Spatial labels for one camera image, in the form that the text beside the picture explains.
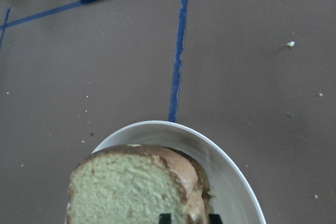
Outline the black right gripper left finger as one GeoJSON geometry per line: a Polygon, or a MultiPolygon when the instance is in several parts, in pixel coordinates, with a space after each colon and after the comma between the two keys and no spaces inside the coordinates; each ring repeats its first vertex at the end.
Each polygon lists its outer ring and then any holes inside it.
{"type": "Polygon", "coordinates": [[[158,224],[171,224],[171,214],[160,214],[158,224]]]}

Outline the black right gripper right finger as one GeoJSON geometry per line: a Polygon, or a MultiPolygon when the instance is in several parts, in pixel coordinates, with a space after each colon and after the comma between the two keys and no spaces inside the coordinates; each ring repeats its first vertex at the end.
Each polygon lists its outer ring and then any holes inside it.
{"type": "Polygon", "coordinates": [[[209,214],[208,216],[210,224],[223,224],[219,214],[209,214]]]}

